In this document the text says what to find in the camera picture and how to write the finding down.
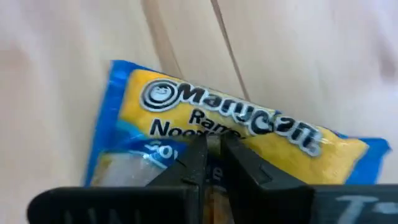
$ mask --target light wood grain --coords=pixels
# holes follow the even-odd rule
[[[161,70],[140,1],[0,1],[0,223],[80,185],[109,60]]]
[[[210,1],[148,0],[144,4],[150,24],[157,24],[151,28],[162,36],[157,41],[170,44],[184,79],[244,98]]]
[[[398,147],[398,120],[391,119],[398,112],[397,32],[381,13],[396,3],[218,4],[253,102],[346,134],[383,136]],[[397,161],[398,153],[389,155],[382,181],[398,181]]]

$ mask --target maruchan logo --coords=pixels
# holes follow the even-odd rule
[[[170,110],[179,103],[189,103],[208,111],[218,112],[225,117],[229,116],[236,123],[246,126],[252,136],[276,133],[287,138],[292,144],[298,145],[303,152],[310,156],[319,156],[321,153],[320,141],[322,134],[312,125],[288,116],[281,116],[271,110],[252,105],[243,100],[221,97],[199,86],[161,78],[147,83],[140,97],[141,106],[153,112]],[[190,123],[201,124],[206,130],[214,131],[215,129],[215,134],[222,134],[220,132],[222,124],[210,121],[204,111],[194,109]],[[192,130],[184,131],[179,127],[170,128],[169,130],[170,125],[168,121],[162,124],[161,120],[155,119],[150,129],[150,135],[156,135],[156,133],[161,136],[187,135],[188,131],[189,134],[194,134]]]
[[[177,83],[172,80],[155,80],[147,84],[141,94],[141,106],[149,111],[167,111],[177,104]]]

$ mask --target plastic wrapper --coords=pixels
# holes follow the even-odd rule
[[[308,184],[374,184],[389,150],[383,139],[351,138],[116,60],[96,125],[85,185],[146,185],[185,150],[189,137],[225,133],[234,134],[263,159]],[[165,147],[167,158],[159,151]],[[219,189],[220,185],[213,184],[206,193],[219,207],[214,203],[207,207],[212,208],[212,217],[219,216],[216,223],[229,223],[229,211],[218,209],[228,202]]]

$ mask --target black clamp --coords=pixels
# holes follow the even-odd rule
[[[206,138],[194,140],[147,187],[59,188],[30,203],[30,224],[202,224]],[[236,224],[398,223],[397,185],[307,185],[221,137],[224,179]]]

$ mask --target blue and yellow wrapper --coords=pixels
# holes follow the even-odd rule
[[[115,148],[120,139],[173,139],[175,144],[184,144],[189,136],[228,132],[263,159],[308,184],[374,184],[389,150],[383,139],[351,138],[116,60],[98,117],[86,185],[93,179],[100,154]]]

